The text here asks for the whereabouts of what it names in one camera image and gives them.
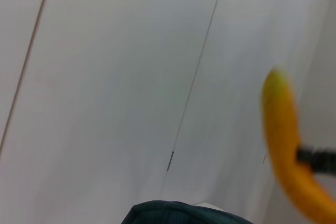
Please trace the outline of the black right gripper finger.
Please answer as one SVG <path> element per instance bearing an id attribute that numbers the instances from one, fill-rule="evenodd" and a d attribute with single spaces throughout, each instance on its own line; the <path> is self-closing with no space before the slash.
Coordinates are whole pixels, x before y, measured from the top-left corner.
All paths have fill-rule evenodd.
<path id="1" fill-rule="evenodd" d="M 299 146 L 296 150 L 296 159 L 313 173 L 335 175 L 335 149 Z"/>

